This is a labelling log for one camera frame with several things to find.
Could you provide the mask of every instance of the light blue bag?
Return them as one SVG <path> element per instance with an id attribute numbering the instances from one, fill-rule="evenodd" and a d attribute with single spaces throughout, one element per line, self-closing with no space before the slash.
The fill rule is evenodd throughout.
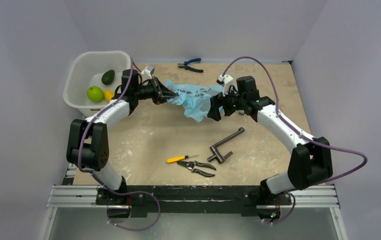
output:
<path id="1" fill-rule="evenodd" d="M 168 100 L 169 103 L 182 105 L 184 115 L 193 118 L 198 123 L 207 116 L 210 110 L 210 98 L 223 92 L 221 85 L 199 86 L 193 84 L 174 84 L 168 79 L 165 84 L 167 88 L 178 94 L 177 97 Z"/>

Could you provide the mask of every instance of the pliers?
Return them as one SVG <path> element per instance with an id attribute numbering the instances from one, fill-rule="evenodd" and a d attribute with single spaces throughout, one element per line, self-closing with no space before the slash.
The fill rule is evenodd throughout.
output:
<path id="1" fill-rule="evenodd" d="M 202 167 L 202 168 L 209 168 L 212 170 L 217 170 L 213 165 L 211 165 L 209 163 L 202 163 L 202 162 L 198 162 L 198 161 L 177 161 L 177 164 L 182 166 L 182 167 L 189 169 L 192 173 L 197 173 L 197 174 L 200 174 L 200 175 L 207 177 L 207 178 L 214 177 L 215 174 L 201 171 L 201 170 L 195 168 L 195 166 Z"/>
<path id="2" fill-rule="evenodd" d="M 204 70 L 202 70 L 202 69 L 196 69 L 196 68 L 188 66 L 188 64 L 191 64 L 194 62 L 201 62 L 201 58 L 194 58 L 194 59 L 191 59 L 189 61 L 185 61 L 184 63 L 178 63 L 177 67 L 181 68 L 181 69 L 190 70 L 190 71 L 195 72 L 195 73 L 203 73 Z"/>

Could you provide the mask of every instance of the white bin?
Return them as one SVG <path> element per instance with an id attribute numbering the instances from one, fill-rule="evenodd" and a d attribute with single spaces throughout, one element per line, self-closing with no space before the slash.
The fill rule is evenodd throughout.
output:
<path id="1" fill-rule="evenodd" d="M 88 51 L 74 60 L 63 98 L 66 104 L 80 110 L 86 117 L 92 116 L 105 107 L 108 102 L 92 102 L 87 95 L 91 86 L 98 86 L 102 91 L 114 93 L 116 87 L 122 84 L 123 71 L 130 68 L 130 56 L 123 51 Z M 110 85 L 101 82 L 102 75 L 108 70 L 115 71 L 115 79 Z"/>

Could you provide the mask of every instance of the robotic arm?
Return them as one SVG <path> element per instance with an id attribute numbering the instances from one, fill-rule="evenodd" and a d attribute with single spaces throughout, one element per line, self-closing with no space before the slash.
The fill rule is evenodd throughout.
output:
<path id="1" fill-rule="evenodd" d="M 124 86 L 126 86 L 130 71 L 133 71 L 131 82 L 123 99 L 114 104 L 120 96 L 116 94 L 109 103 L 113 107 L 100 115 L 91 125 L 86 138 L 91 137 L 92 140 L 91 143 L 84 144 L 81 160 L 82 168 L 91 171 L 101 182 L 119 193 L 122 190 L 125 191 L 122 188 L 125 181 L 108 162 L 108 131 L 121 119 L 130 115 L 138 106 L 139 100 L 152 99 L 154 104 L 159 105 L 177 96 L 176 93 L 170 91 L 156 77 L 152 76 L 154 68 L 151 66 L 140 73 L 142 78 L 146 79 L 141 83 L 139 83 L 139 74 L 136 70 L 125 70 L 122 75 L 121 92 L 125 90 Z M 329 145 L 326 138 L 314 138 L 291 122 L 282 112 L 276 112 L 273 100 L 267 96 L 260 97 L 252 76 L 240 77 L 234 81 L 231 76 L 225 75 L 220 76 L 217 83 L 223 85 L 223 92 L 211 97 L 211 107 L 207 115 L 209 118 L 215 121 L 221 120 L 220 107 L 223 107 L 226 117 L 235 111 L 244 111 L 254 121 L 268 128 L 291 152 L 290 163 L 286 172 L 260 182 L 260 198 L 268 200 L 285 191 L 303 190 L 332 176 L 330 150 L 302 139 L 301 135 Z M 295 134 L 278 115 L 281 115 L 292 126 L 300 130 L 300 134 Z M 84 129 L 94 116 L 84 120 L 76 119 L 71 123 L 66 154 L 69 163 L 78 165 L 80 141 Z"/>

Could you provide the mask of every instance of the gray wall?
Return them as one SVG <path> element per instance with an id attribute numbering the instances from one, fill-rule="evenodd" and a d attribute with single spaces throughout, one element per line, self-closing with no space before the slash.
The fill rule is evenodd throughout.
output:
<path id="1" fill-rule="evenodd" d="M 326 0 L 65 0 L 91 50 L 140 61 L 292 60 Z"/>
<path id="2" fill-rule="evenodd" d="M 38 237 L 80 117 L 63 101 L 64 84 L 85 51 L 61 0 L 0 0 L 0 240 Z"/>
<path id="3" fill-rule="evenodd" d="M 327 1 L 293 69 L 311 130 L 369 157 L 336 181 L 349 238 L 381 239 L 381 1 Z M 361 161 L 333 153 L 335 174 Z"/>

